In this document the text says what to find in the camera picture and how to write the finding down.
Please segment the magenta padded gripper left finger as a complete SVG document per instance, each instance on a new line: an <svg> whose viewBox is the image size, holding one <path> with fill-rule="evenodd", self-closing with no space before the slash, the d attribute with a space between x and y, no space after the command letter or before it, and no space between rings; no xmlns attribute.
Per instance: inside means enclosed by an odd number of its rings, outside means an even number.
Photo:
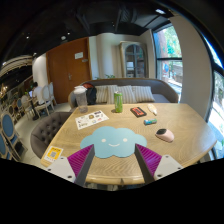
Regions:
<svg viewBox="0 0 224 224"><path fill-rule="evenodd" d="M83 187L94 156L94 146L90 145L69 157L60 156L46 170L49 173Z"/></svg>

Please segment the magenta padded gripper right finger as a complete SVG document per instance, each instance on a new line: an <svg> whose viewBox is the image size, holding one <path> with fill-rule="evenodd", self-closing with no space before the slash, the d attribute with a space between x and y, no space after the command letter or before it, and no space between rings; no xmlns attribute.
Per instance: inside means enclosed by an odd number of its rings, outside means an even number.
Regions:
<svg viewBox="0 0 224 224"><path fill-rule="evenodd" d="M161 156L139 144L135 145L134 154L146 184L182 169L182 166L170 155Z"/></svg>

